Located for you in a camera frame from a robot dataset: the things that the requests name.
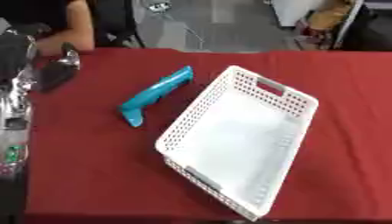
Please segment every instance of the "chair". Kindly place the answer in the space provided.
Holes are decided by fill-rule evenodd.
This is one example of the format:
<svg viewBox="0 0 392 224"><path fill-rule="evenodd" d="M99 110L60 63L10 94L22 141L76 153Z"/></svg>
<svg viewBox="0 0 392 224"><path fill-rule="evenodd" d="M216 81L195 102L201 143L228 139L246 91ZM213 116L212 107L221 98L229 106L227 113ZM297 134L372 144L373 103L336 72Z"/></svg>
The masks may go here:
<svg viewBox="0 0 392 224"><path fill-rule="evenodd" d="M124 47L124 41L133 36L140 47L145 48L137 32L132 0L91 0L88 1L92 12L97 46Z"/></svg>

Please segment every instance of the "red fabric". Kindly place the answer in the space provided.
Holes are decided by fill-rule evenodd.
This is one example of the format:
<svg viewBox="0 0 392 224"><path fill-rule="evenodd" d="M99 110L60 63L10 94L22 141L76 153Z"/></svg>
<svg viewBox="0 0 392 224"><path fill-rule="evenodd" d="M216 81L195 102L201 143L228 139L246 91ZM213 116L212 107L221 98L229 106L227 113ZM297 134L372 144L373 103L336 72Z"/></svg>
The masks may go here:
<svg viewBox="0 0 392 224"><path fill-rule="evenodd" d="M319 109L276 203L273 219L392 218L390 53L183 53L100 49L77 78L35 94L26 212L231 219L229 209L164 165L154 142L229 65L319 99ZM182 66L195 82L145 110L131 128L116 106Z"/></svg>

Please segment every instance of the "floor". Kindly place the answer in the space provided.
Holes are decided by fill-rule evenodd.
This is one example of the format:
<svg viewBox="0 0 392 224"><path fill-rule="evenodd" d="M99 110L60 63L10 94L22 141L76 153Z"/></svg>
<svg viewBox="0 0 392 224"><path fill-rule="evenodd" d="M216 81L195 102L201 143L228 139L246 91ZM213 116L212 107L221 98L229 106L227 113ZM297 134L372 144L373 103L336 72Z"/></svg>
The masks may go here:
<svg viewBox="0 0 392 224"><path fill-rule="evenodd" d="M289 48L285 41L289 32L278 27L263 0L171 0L172 8L164 15L144 8L154 0L134 1L139 31L148 47L217 53Z"/></svg>

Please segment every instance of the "person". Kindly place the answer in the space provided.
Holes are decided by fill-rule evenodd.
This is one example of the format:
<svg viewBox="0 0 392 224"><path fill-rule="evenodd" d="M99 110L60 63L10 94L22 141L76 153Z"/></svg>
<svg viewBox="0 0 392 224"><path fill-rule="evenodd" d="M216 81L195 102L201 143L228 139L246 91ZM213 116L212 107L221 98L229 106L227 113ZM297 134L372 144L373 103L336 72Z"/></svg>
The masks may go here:
<svg viewBox="0 0 392 224"><path fill-rule="evenodd" d="M0 3L0 18L11 25L45 24L49 35L37 41L43 55L61 53L65 42L79 51L95 48L94 27L87 0L10 0Z"/></svg>

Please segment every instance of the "person's arm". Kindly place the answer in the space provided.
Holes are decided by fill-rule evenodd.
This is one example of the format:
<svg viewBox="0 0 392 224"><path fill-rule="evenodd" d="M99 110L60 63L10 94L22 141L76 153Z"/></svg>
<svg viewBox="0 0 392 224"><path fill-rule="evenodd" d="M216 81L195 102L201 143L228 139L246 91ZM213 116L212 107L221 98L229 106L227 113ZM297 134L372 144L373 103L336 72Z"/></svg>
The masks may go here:
<svg viewBox="0 0 392 224"><path fill-rule="evenodd" d="M66 7L66 21L68 29L38 41L43 55L61 53L64 42L73 44L79 51L94 50L94 28L86 0L74 0Z"/></svg>

